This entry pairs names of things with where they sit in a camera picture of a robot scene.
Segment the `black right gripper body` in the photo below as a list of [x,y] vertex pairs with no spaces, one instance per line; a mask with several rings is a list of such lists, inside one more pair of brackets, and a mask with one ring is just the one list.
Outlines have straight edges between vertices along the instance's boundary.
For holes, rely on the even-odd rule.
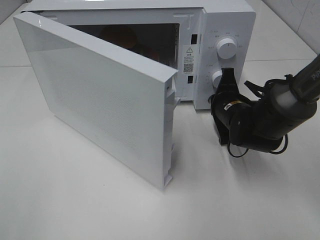
[[216,91],[210,105],[220,145],[227,145],[230,140],[232,118],[244,109],[250,109],[250,100],[238,91]]

